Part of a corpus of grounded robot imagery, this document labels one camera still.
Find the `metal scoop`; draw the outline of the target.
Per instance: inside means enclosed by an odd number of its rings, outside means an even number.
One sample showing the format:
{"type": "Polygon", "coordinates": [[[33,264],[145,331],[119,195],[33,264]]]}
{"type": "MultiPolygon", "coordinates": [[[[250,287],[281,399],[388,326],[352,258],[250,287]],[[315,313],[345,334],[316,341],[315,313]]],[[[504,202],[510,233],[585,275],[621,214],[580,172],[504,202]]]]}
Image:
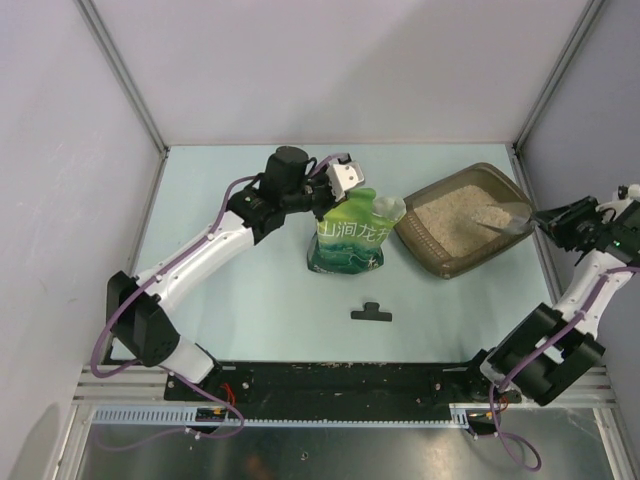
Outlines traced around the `metal scoop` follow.
{"type": "Polygon", "coordinates": [[[471,219],[478,225],[505,235],[521,235],[534,228],[532,208],[522,202],[505,202],[478,208],[471,219]]]}

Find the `green litter bag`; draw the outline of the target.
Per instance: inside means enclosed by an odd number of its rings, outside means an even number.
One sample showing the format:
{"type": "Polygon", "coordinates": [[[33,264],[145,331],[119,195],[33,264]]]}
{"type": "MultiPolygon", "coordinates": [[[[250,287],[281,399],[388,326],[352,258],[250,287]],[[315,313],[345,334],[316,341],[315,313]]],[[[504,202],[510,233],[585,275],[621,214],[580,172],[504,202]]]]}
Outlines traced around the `green litter bag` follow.
{"type": "Polygon", "coordinates": [[[359,275],[384,265],[382,244],[407,211],[400,197],[359,188],[316,224],[307,268],[320,274],[359,275]]]}

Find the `black bag clip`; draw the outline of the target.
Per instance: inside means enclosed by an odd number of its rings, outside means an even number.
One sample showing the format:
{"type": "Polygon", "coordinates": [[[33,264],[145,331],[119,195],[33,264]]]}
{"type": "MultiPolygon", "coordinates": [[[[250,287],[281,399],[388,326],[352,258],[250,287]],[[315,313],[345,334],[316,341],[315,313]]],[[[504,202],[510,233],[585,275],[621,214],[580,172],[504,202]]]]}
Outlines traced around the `black bag clip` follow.
{"type": "Polygon", "coordinates": [[[365,302],[361,310],[352,310],[350,318],[358,321],[391,322],[393,315],[391,312],[382,311],[377,302],[365,302]]]}

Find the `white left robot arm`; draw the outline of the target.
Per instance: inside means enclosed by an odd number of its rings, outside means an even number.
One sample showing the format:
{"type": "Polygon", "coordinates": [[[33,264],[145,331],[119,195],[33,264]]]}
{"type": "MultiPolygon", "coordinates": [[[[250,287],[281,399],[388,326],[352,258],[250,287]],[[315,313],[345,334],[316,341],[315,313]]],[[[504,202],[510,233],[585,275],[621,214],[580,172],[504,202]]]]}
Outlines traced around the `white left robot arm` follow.
{"type": "Polygon", "coordinates": [[[186,380],[197,398],[214,397],[221,387],[216,361],[181,335],[171,316],[201,282],[243,251],[283,226],[288,215],[311,212],[323,218],[346,197],[339,178],[349,155],[323,161],[297,147],[281,146],[264,171],[233,181],[212,224],[156,267],[108,282],[107,328],[145,367],[162,367],[186,380]]]}

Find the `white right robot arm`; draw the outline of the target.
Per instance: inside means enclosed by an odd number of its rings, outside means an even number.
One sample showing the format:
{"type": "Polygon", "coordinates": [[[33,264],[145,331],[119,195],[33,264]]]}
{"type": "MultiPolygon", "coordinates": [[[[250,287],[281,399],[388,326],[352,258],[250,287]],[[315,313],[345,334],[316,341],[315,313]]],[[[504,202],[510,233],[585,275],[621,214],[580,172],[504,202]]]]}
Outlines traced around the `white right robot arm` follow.
{"type": "Polygon", "coordinates": [[[537,306],[461,376],[473,401],[509,388],[540,406],[555,400],[605,352],[598,326],[614,295],[639,273],[639,195],[628,191],[601,203],[585,197],[536,211],[519,227],[535,226],[558,248],[579,253],[572,281],[552,306],[537,306]]]}

